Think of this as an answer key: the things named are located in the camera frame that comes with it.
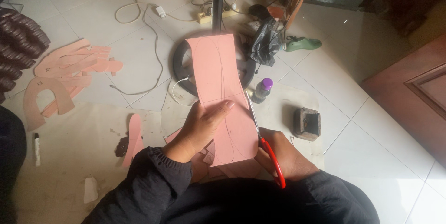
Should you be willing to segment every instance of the scissors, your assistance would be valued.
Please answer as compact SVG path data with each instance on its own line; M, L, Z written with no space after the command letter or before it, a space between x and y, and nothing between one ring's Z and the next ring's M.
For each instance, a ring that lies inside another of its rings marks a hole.
M271 147L269 146L268 141L266 141L265 138L260 135L259 125L257 125L257 119L256 119L256 115L254 113L253 102L251 101L251 98L249 97L247 91L245 91L245 95L249 101L249 111L251 112L251 116L253 117L254 124L256 125L257 134L259 135L259 141L262 144L261 147L269 155L269 158L271 159L272 163L276 167L277 177L274 177L274 180L281 188L285 188L285 178L283 177L282 170L280 169L280 166L279 166L279 162L277 162L276 155L274 154Z

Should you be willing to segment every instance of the wooden door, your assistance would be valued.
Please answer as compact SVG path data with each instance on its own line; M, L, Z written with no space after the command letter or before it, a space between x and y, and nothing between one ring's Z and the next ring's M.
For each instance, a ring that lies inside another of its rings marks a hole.
M446 34L361 86L446 167Z

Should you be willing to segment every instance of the power strip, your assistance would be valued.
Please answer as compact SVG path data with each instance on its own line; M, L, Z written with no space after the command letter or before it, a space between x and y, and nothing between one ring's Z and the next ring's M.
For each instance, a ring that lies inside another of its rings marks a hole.
M234 16L237 14L238 13L233 10L223 11L222 18L227 18L227 17ZM199 23L209 23L211 20L212 20L212 15L206 16L205 12L198 13L198 22Z

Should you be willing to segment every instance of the white marker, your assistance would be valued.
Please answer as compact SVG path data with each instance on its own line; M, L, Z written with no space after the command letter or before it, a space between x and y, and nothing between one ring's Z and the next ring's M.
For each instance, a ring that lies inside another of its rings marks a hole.
M34 149L36 151L36 166L40 166L40 140L38 133L34 135Z

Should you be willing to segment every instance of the fingernail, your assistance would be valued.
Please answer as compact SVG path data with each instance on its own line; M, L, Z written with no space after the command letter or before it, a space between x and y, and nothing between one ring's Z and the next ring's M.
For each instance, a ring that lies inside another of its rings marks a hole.
M232 100L230 100L226 105L227 107L229 107L229 109L231 109L232 107L234 107L236 103L234 103Z

